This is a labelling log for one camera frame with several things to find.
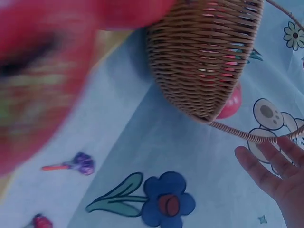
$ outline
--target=blue flower print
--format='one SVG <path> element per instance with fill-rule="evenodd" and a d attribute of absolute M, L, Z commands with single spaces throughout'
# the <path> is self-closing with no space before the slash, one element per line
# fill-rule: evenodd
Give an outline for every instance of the blue flower print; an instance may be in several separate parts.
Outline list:
<path fill-rule="evenodd" d="M 143 186 L 148 198 L 142 207 L 144 223 L 150 227 L 182 228 L 181 216 L 195 209 L 194 198 L 185 189 L 185 179 L 176 172 L 147 179 Z"/>

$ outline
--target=white egg print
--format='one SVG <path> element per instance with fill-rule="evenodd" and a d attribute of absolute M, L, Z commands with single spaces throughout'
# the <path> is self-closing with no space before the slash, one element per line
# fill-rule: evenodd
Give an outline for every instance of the white egg print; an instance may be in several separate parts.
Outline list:
<path fill-rule="evenodd" d="M 273 103 L 264 98 L 257 100 L 254 104 L 253 115 L 260 126 L 252 129 L 250 133 L 258 136 L 276 137 L 278 136 L 277 134 L 279 134 L 280 129 L 286 128 L 288 129 L 288 132 L 291 133 L 304 125 L 303 120 L 295 119 L 289 113 L 280 112 L 280 110 Z M 260 162 L 269 164 L 268 160 L 264 157 L 254 142 L 248 141 L 247 143 L 249 150 L 259 159 Z M 294 143 L 304 149 L 304 134 L 297 139 L 294 139 Z M 277 144 L 274 144 L 274 146 L 290 162 L 292 162 L 290 158 L 283 151 L 281 151 Z M 273 172 L 277 174 L 277 171 L 272 166 L 271 168 Z"/>

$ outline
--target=red flower center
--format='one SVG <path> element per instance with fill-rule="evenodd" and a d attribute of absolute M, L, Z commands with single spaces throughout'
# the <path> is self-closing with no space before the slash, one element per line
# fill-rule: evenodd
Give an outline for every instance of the red flower center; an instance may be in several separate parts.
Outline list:
<path fill-rule="evenodd" d="M 175 216 L 179 213 L 179 198 L 173 194 L 163 195 L 158 198 L 158 208 L 167 216 Z"/>

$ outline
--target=hand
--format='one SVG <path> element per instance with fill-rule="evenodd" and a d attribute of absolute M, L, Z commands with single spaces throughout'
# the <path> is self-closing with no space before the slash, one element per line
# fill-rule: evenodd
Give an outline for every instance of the hand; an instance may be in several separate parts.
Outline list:
<path fill-rule="evenodd" d="M 247 148 L 237 147 L 235 155 L 260 189 L 277 202 L 287 227 L 303 228 L 304 151 L 287 137 L 280 137 L 277 144 L 295 165 L 269 142 L 258 147 L 281 178 L 269 172 Z"/>

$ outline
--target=flower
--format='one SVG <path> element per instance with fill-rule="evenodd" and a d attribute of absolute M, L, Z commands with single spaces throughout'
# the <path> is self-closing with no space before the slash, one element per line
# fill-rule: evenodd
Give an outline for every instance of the flower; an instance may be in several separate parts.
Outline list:
<path fill-rule="evenodd" d="M 304 31 L 299 26 L 291 21 L 288 23 L 288 27 L 284 28 L 284 40 L 287 41 L 287 47 L 297 51 L 300 48 L 304 48 Z"/>
<path fill-rule="evenodd" d="M 185 189 L 185 179 L 176 172 L 147 179 L 143 186 L 148 198 L 142 206 L 144 223 L 150 227 L 182 228 L 181 216 L 195 208 L 194 198 Z"/>

